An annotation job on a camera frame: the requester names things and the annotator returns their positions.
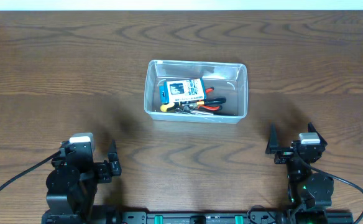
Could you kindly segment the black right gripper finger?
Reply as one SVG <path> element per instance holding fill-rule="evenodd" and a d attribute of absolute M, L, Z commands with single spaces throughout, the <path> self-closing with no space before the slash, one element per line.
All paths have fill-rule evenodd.
<path fill-rule="evenodd" d="M 312 123 L 308 123 L 308 132 L 309 133 L 315 133 L 318 136 L 320 145 L 322 145 L 322 146 L 327 146 L 328 145 L 326 140 L 322 137 L 322 135 L 320 135 L 320 133 L 316 130 L 316 128 L 314 127 L 314 125 Z"/>
<path fill-rule="evenodd" d="M 269 140 L 267 143 L 265 153 L 266 154 L 276 154 L 278 152 L 278 150 L 279 150 L 279 144 L 278 144 L 277 132 L 275 129 L 275 125 L 271 124 Z"/>

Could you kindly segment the stubby yellow black screwdriver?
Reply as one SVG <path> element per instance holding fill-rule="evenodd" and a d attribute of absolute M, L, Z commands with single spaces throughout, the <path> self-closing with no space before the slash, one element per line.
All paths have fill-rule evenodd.
<path fill-rule="evenodd" d="M 162 104 L 160 107 L 161 112 L 169 112 L 172 110 L 175 110 L 176 108 L 181 108 L 183 109 L 184 107 L 189 107 L 190 109 L 192 108 L 197 108 L 200 105 L 204 105 L 204 101 L 195 101 L 195 102 L 190 102 L 190 101 L 181 101 L 181 102 L 173 102 L 173 103 L 165 103 Z"/>

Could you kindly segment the silver ratchet wrench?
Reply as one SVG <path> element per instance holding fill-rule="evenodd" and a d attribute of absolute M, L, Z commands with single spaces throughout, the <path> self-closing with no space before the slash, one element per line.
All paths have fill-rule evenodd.
<path fill-rule="evenodd" d="M 194 110 L 194 109 L 190 109 L 189 107 L 176 108 L 175 112 L 178 114 L 214 115 L 214 113 L 212 113 L 212 112 Z"/>

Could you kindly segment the red handled pliers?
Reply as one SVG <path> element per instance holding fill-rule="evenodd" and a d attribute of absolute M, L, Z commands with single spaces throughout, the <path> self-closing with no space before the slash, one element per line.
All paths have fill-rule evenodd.
<path fill-rule="evenodd" d="M 223 108 L 223 104 L 227 101 L 226 97 L 220 96 L 213 99 L 205 99 L 204 105 L 198 106 L 196 109 L 203 109 L 206 111 L 220 111 Z"/>

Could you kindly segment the small steel claw hammer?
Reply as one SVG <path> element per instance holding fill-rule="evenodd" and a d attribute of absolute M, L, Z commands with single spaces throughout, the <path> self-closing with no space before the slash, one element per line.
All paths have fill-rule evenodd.
<path fill-rule="evenodd" d="M 190 106 L 182 106 L 182 113 L 187 114 L 195 114 L 195 115 L 219 115 L 219 116 L 235 116 L 235 114 L 223 112 L 223 107 L 219 106 L 207 106 L 207 105 L 198 105 L 196 107 Z"/>

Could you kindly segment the white blue small box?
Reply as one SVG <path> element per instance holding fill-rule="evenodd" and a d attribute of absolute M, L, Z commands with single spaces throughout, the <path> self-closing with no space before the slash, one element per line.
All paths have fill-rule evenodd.
<path fill-rule="evenodd" d="M 159 86 L 161 103 L 198 101 L 206 99 L 206 89 L 201 78 L 165 81 Z"/>

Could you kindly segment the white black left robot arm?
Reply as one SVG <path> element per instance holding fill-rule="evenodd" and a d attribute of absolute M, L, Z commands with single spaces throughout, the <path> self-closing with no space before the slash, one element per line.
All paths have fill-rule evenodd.
<path fill-rule="evenodd" d="M 108 159 L 103 162 L 93 160 L 93 143 L 88 139 L 65 141 L 59 153 L 52 159 L 54 170 L 46 180 L 49 210 L 41 222 L 121 223 L 122 216 L 116 208 L 94 204 L 98 184 L 110 183 L 122 173 L 115 141 L 111 141 Z"/>

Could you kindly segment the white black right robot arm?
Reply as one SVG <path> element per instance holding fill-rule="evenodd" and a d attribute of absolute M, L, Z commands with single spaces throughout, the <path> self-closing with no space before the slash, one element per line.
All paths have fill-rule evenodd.
<path fill-rule="evenodd" d="M 279 145 L 274 125 L 270 127 L 266 154 L 274 155 L 274 163 L 287 167 L 288 198 L 291 205 L 277 212 L 275 223 L 327 223 L 326 207 L 331 206 L 334 180 L 310 167 L 319 160 L 328 143 L 308 124 L 308 131 L 300 133 L 291 146 Z"/>

